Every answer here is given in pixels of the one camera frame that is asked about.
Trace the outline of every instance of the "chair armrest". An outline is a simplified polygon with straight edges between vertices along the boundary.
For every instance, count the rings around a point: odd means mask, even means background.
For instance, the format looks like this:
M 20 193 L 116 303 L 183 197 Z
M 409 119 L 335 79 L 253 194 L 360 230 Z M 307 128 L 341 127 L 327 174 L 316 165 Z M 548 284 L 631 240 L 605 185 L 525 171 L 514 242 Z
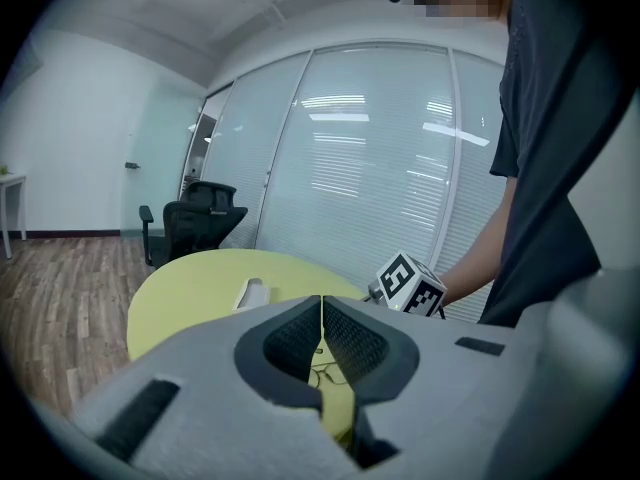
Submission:
M 140 218 L 142 219 L 142 245 L 144 246 L 144 262 L 150 267 L 153 266 L 151 261 L 151 252 L 149 251 L 149 224 L 153 223 L 153 215 L 148 206 L 141 206 L 139 209 Z
M 153 214 L 148 206 L 141 206 L 139 212 L 143 223 L 153 224 Z

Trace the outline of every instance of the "person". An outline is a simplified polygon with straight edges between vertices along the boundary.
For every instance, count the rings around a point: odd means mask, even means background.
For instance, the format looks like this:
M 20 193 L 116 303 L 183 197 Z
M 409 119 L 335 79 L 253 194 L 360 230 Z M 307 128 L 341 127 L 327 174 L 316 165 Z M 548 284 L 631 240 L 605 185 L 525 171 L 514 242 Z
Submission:
M 505 190 L 472 247 L 441 276 L 448 289 L 443 306 L 446 312 L 446 305 L 494 281 L 479 323 L 514 327 L 525 308 L 552 300 L 600 268 L 567 196 L 613 131 L 612 113 L 619 113 L 631 93 L 620 86 L 620 96 L 611 95 L 615 101 L 598 105 L 589 94 L 571 92 L 577 67 L 590 60 L 602 39 L 578 12 L 584 10 L 580 1 L 432 0 L 427 5 L 449 4 L 449 14 L 468 15 L 468 7 L 456 5 L 468 1 L 476 3 L 476 15 L 477 2 L 484 1 L 480 13 L 508 26 L 500 83 L 503 121 L 490 169 L 505 178 Z M 596 83 L 605 71 L 588 75 Z M 576 105 L 576 98 L 584 101 Z

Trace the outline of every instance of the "black office chair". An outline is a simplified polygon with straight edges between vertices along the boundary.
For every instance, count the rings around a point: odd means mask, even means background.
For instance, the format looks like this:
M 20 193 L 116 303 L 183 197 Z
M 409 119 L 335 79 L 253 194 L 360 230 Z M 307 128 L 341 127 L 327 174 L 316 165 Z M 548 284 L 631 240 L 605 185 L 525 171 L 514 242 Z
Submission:
M 212 183 L 210 181 L 194 181 L 189 184 L 180 197 L 181 201 L 210 206 L 216 210 L 233 208 L 234 187 Z
M 156 269 L 189 254 L 220 247 L 247 214 L 246 208 L 216 210 L 210 206 L 177 201 L 164 207 L 164 236 L 149 236 L 153 215 L 140 207 L 144 261 Z

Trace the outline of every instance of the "window blinds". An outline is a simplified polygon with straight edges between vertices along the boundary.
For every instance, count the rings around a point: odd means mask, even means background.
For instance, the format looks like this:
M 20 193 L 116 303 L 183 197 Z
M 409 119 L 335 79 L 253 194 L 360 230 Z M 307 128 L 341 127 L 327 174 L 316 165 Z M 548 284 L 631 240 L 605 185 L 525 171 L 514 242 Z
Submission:
M 236 187 L 236 206 L 249 213 L 223 247 L 252 248 L 265 178 L 282 121 L 307 55 L 252 71 L 234 84 L 214 131 L 202 179 Z
M 455 127 L 444 50 L 370 45 L 314 54 L 287 120 L 257 247 L 364 290 L 398 249 L 429 258 Z
M 489 169 L 500 135 L 502 112 L 499 84 L 502 67 L 471 55 L 455 52 L 460 87 L 461 127 L 472 139 L 462 140 L 458 186 L 451 220 L 436 263 L 442 274 L 464 256 L 478 233 L 500 204 L 505 179 L 492 176 Z M 482 315 L 491 285 L 448 306 L 447 317 L 477 322 Z

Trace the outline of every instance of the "wooden floor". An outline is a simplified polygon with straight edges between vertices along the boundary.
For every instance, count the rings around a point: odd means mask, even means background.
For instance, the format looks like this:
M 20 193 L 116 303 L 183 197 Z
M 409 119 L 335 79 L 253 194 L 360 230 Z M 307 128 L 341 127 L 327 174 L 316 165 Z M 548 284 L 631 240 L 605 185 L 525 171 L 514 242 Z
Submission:
M 11 242 L 0 344 L 25 392 L 62 414 L 128 362 L 129 303 L 152 272 L 137 239 Z

